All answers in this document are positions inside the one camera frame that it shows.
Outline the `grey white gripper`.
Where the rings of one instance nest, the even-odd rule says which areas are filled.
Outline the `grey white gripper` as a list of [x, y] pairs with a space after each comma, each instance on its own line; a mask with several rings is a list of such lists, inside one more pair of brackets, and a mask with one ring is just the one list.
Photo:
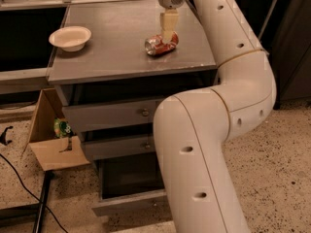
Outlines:
[[170, 42], [178, 22], [177, 8], [181, 7], [186, 0], [157, 0], [165, 10], [160, 14], [160, 27], [162, 40]]

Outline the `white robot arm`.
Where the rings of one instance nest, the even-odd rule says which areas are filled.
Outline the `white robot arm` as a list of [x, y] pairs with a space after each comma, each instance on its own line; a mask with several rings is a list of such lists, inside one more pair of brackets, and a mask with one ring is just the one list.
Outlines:
[[[220, 83], [174, 94], [155, 111], [155, 150], [177, 233], [251, 233], [222, 152], [259, 126], [276, 83], [235, 0], [193, 0]], [[173, 0], [158, 0], [169, 8]]]

